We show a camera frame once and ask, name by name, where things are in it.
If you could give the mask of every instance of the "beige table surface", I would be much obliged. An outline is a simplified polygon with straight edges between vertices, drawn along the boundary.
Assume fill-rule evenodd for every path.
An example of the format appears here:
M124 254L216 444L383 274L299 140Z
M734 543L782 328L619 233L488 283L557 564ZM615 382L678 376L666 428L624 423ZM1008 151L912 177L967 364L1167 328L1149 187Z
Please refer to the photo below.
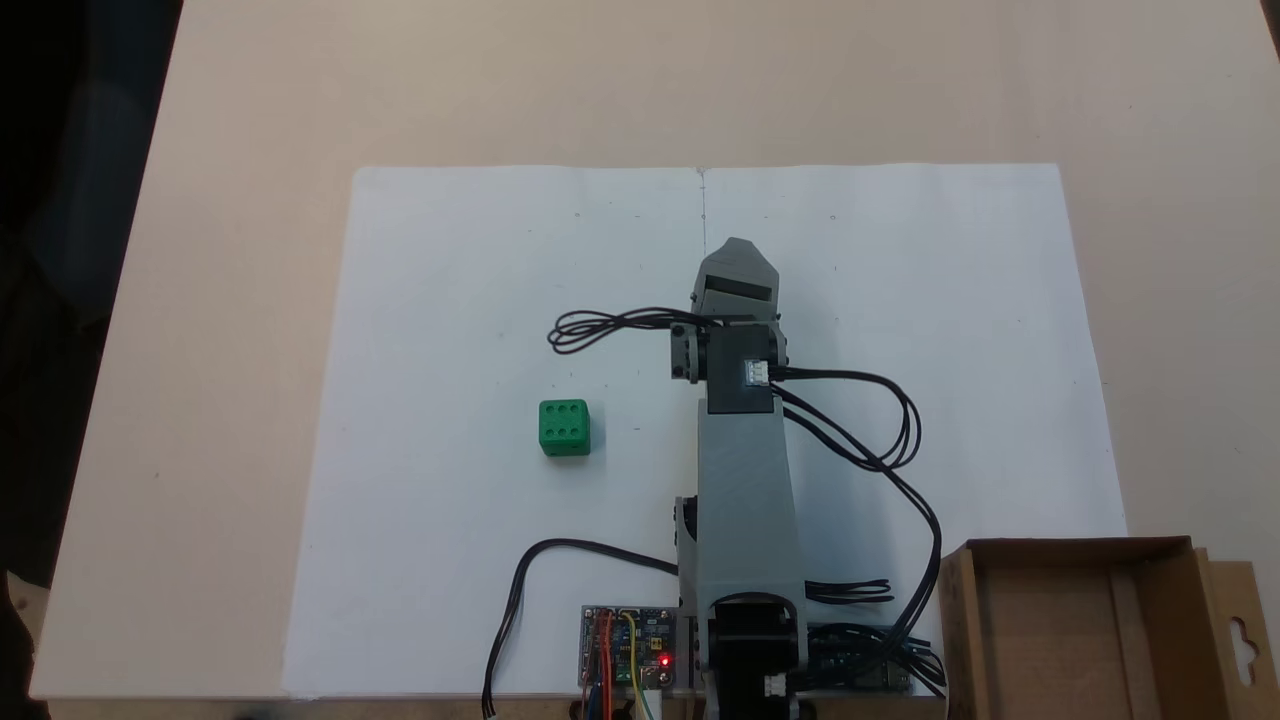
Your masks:
M188 0L33 692L279 693L357 168L899 161L1061 165L1130 530L1280 625L1257 0Z

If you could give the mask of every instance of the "gray plastic part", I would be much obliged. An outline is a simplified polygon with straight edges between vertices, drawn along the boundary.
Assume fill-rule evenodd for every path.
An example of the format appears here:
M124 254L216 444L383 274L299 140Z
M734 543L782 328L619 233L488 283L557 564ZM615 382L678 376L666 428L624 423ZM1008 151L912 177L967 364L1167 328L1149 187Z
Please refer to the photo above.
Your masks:
M795 607L797 669L803 669L809 661L803 568L782 401L773 400L773 413L713 415L700 400L694 566L698 635L709 637L707 620L721 598L776 594ZM690 598L684 600L687 607ZM709 644L703 642L699 650L704 669L709 667Z
M778 272L750 241L731 237L703 259L692 300L692 311L707 318L771 322L778 311Z

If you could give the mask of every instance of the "green dice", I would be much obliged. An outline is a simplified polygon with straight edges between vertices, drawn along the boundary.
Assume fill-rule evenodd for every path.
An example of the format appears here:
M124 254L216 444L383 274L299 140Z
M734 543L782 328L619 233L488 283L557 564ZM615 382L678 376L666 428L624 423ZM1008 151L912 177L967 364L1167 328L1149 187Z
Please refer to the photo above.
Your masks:
M591 416L582 400L544 400L538 404L538 445L550 457L591 452Z

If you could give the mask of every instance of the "cardboard box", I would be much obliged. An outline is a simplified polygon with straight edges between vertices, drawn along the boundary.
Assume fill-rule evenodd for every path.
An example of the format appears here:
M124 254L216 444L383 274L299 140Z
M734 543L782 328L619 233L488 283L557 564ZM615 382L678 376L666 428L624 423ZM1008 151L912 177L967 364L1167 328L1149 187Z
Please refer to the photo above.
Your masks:
M954 720L1280 717L1252 565L1189 538L969 541L938 592Z

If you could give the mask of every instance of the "white paper sheet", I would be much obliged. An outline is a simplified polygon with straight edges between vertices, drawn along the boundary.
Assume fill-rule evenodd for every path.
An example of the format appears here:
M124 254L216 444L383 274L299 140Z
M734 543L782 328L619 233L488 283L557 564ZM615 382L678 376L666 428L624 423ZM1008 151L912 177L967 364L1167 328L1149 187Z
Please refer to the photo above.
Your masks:
M357 174L349 218L291 694L479 693L511 574L539 539L675 559L671 506L696 486L700 388L668 378L664 333L617 333L568 357L545 334L572 309L686 307L704 252L728 236L780 270L792 364L878 372L915 398L924 445L902 474L941 518L945 550L1125 534L1052 165L378 168ZM873 447L892 441L887 393L792 389ZM552 397L590 405L589 457L541 455L536 406ZM887 577L910 594L923 520L803 430L788 447L810 577ZM580 605L675 598L652 570L544 555L495 692L576 692ZM890 621L897 607L856 616ZM934 609L916 634L941 639Z

